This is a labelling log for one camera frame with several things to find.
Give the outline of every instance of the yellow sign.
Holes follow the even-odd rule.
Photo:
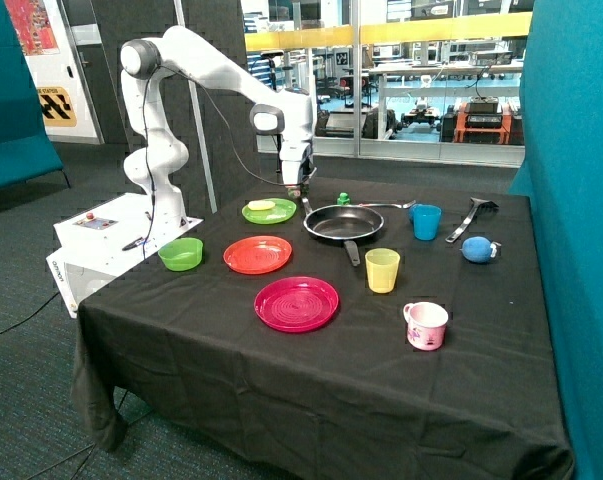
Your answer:
[[[443,41],[492,37],[524,37],[530,31],[532,12],[505,15],[471,15],[419,22],[362,25],[360,43]],[[246,51],[293,50],[352,45],[352,27],[315,28],[284,32],[248,33]]]
[[[75,127],[77,117],[72,109],[70,95],[62,87],[37,88],[39,103],[46,127]]]

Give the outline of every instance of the plate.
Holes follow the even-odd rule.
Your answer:
[[[233,243],[223,253],[223,260],[235,272],[260,275],[281,268],[291,253],[286,240],[261,235]]]
[[[268,210],[251,210],[246,205],[241,213],[248,222],[260,225],[285,222],[297,211],[297,205],[286,198],[263,198],[262,200],[274,202],[274,208]]]
[[[287,333],[305,333],[328,322],[339,306],[339,294],[327,282],[313,277],[277,280],[261,290],[254,310],[269,327]]]

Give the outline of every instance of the red plate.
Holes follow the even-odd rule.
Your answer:
[[[339,294],[327,282],[289,277],[271,283],[254,299],[254,310],[269,327],[288,333],[319,328],[332,318]]]
[[[290,258],[292,246],[282,238],[248,237],[230,245],[223,260],[235,272],[259,275],[281,268]]]

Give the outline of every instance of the black frying pan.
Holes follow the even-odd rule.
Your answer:
[[[361,259],[354,240],[381,230],[383,217],[371,208],[358,205],[329,205],[312,210],[306,197],[301,201],[306,213],[303,221],[306,230],[315,237],[342,241],[352,265],[358,266]]]

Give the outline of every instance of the white wall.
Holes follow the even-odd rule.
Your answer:
[[[241,0],[241,8],[243,13],[261,12],[261,15],[266,17],[270,11],[268,0]]]
[[[339,25],[339,10],[341,2],[338,0],[321,0],[321,20],[325,27],[337,27]]]
[[[386,23],[387,0],[361,0],[361,25]]]

